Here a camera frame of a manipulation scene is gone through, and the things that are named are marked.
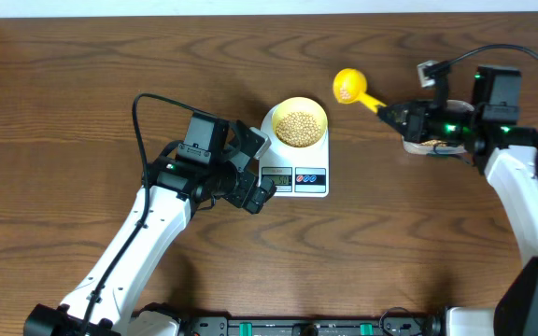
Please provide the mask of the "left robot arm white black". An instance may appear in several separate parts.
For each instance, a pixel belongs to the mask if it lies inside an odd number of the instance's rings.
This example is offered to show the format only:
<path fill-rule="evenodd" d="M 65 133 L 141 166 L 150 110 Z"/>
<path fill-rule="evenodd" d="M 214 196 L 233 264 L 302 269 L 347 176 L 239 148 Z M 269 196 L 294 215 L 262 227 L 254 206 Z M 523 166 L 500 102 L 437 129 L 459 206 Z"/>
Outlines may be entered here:
<path fill-rule="evenodd" d="M 225 199 L 257 214 L 275 183 L 248 170 L 271 145 L 242 121 L 195 113 L 182 141 L 146 163 L 130 214 L 102 257 L 60 305 L 38 304 L 25 335 L 178 335 L 180 321 L 161 309 L 135 305 L 169 245 L 205 202 Z"/>

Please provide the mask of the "yellow plastic measuring scoop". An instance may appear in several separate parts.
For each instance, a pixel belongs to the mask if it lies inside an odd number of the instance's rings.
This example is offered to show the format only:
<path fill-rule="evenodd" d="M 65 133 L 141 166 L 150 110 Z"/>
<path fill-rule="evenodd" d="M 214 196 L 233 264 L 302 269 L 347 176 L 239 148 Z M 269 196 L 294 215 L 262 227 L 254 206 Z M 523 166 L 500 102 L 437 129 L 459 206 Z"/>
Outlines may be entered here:
<path fill-rule="evenodd" d="M 371 112 L 377 113 L 386 105 L 367 93 L 367 80 L 362 72 L 353 68 L 339 71 L 333 80 L 333 95 L 339 104 L 360 103 Z"/>

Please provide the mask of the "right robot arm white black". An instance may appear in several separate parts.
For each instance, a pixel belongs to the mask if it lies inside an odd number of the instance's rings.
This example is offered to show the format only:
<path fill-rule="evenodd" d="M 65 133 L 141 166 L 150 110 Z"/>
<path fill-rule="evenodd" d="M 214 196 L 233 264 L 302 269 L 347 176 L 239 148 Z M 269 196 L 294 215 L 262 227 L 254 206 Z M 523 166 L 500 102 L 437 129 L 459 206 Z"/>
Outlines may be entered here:
<path fill-rule="evenodd" d="M 523 269 L 493 309 L 451 307 L 429 317 L 424 335 L 538 335 L 538 132 L 517 126 L 522 77 L 516 68 L 481 65 L 471 109 L 454 110 L 447 72 L 419 68 L 431 100 L 380 106 L 376 114 L 410 143 L 441 141 L 463 147 L 493 187 L 516 237 Z"/>

